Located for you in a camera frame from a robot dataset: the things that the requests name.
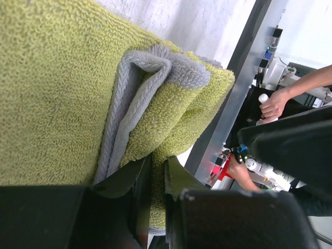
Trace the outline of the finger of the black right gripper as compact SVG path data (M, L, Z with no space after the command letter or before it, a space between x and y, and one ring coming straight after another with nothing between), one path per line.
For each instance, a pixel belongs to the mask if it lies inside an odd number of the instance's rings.
M331 106L243 128L237 137L258 162L331 194Z

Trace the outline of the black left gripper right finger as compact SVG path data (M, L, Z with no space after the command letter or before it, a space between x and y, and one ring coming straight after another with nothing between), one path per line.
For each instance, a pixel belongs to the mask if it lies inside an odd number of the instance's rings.
M318 248L311 224L286 192L210 190L176 157L164 163L169 248Z

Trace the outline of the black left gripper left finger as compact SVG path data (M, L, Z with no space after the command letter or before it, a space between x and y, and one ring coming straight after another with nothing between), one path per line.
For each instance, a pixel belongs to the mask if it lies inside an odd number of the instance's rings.
M151 156L88 187L1 188L1 248L147 248Z

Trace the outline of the yellow green towel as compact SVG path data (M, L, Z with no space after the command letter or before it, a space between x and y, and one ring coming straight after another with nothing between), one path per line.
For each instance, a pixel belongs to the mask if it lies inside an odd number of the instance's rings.
M1 1L1 185L95 185L152 155L149 232L162 235L163 163L233 83L94 1Z

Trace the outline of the operator bare forearm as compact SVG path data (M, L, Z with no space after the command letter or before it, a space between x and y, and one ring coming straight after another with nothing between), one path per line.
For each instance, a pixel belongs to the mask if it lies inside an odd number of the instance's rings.
M331 65L301 77L295 83L284 88L287 100L319 87L331 87Z

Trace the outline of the operator right hand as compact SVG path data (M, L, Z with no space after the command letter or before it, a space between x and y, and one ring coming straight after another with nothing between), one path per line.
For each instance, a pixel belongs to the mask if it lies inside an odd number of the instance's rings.
M288 93L284 89L274 92L271 97L260 106L262 123L276 121L282 115L288 100Z

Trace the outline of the operator left hand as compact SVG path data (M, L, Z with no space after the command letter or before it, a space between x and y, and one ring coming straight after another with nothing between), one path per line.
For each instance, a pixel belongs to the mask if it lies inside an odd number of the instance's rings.
M227 173L234 178L243 189L248 191L261 191L251 180L246 166L243 163L238 163L233 154L230 155L229 159Z

